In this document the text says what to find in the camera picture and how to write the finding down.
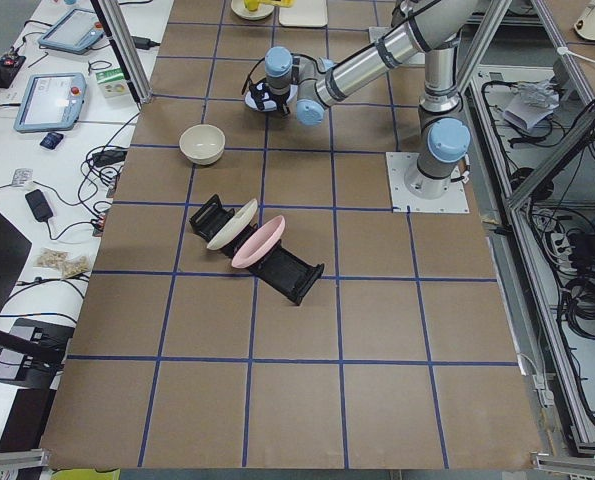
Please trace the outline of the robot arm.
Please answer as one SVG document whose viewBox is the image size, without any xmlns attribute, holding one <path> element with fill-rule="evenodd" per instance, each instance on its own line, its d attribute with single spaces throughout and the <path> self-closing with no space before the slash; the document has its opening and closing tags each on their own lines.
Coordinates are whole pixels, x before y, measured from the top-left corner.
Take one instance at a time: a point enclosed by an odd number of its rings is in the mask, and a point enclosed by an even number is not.
<svg viewBox="0 0 595 480">
<path fill-rule="evenodd" d="M 419 198 L 439 199 L 447 192 L 452 172 L 465 159 L 471 142 L 460 115 L 463 92 L 509 5 L 507 1 L 490 3 L 465 59 L 460 60 L 461 30 L 475 12 L 476 2 L 399 1 L 390 29 L 339 63 L 293 53 L 282 46 L 269 49 L 259 61 L 264 77 L 258 82 L 247 79 L 242 93 L 256 110 L 263 112 L 267 102 L 273 102 L 282 115 L 289 114 L 288 99 L 294 95 L 298 120 L 314 126 L 333 105 L 403 66 L 415 54 L 423 54 L 422 144 L 416 162 L 406 170 L 404 185 Z"/>
</svg>

